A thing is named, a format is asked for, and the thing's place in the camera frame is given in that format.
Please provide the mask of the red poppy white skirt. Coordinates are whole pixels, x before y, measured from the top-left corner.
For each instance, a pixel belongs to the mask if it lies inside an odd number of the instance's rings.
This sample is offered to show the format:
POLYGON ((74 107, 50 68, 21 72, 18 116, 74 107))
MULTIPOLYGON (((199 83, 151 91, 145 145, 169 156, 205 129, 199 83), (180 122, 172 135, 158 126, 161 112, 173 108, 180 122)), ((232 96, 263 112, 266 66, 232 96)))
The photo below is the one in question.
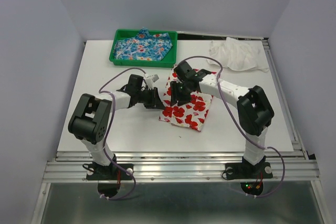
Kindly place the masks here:
POLYGON ((179 106, 171 105, 171 81, 177 81, 177 74, 171 69, 163 93, 165 109, 160 112, 159 120, 175 126, 187 127, 200 132, 207 118, 213 96, 198 91, 191 93, 191 102, 179 106))

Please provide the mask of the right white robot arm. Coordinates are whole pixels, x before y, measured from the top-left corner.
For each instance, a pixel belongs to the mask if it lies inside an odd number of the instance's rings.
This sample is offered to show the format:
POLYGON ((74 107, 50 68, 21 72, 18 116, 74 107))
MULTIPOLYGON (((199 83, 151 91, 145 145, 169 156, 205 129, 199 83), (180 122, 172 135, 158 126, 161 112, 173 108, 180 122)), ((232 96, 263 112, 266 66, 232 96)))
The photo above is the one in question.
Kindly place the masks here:
POLYGON ((266 156, 265 146, 268 126, 275 115, 274 110, 260 86, 242 87, 227 82, 208 70, 193 69, 186 61, 173 70, 177 80, 171 81, 171 104, 185 105, 191 101, 191 94, 199 92, 219 98, 228 109, 233 106, 238 119, 233 122, 245 138, 245 150, 238 168, 228 165, 227 175, 243 173, 253 177, 262 171, 266 156))

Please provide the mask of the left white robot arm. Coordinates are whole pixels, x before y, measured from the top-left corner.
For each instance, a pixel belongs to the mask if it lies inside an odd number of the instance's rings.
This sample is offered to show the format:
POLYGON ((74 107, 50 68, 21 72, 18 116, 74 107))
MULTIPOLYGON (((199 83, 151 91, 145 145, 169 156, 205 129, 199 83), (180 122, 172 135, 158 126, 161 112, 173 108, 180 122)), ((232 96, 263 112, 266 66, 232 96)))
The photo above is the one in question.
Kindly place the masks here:
POLYGON ((81 95, 70 118, 68 131, 86 146, 92 156, 92 163, 83 165, 90 180, 111 179, 118 174, 116 155, 106 144, 110 129, 108 124, 117 110, 129 109, 138 103, 147 109, 165 108, 154 86, 158 79, 156 74, 144 77, 132 74, 128 83, 117 91, 101 90, 98 96, 81 95))

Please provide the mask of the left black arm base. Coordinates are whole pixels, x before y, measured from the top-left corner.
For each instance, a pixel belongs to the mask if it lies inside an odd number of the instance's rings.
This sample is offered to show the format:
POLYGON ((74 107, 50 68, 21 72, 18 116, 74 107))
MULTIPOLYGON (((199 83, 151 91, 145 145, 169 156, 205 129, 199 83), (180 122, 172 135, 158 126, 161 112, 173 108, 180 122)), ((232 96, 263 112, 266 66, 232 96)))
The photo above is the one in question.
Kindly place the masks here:
POLYGON ((131 176, 125 171, 117 168, 115 165, 102 166, 95 162, 83 164, 82 167, 86 170, 86 180, 103 181, 103 180, 132 180, 131 176))

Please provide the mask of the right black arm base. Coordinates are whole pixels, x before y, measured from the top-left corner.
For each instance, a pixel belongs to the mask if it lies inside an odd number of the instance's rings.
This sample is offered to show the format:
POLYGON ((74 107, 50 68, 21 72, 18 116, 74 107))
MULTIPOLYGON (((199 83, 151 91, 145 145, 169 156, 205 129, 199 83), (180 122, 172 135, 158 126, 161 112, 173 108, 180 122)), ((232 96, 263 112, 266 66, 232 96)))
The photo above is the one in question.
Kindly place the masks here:
POLYGON ((257 165, 251 165, 250 163, 226 163, 222 177, 226 180, 271 179, 273 178, 273 174, 269 162, 262 162, 257 165))

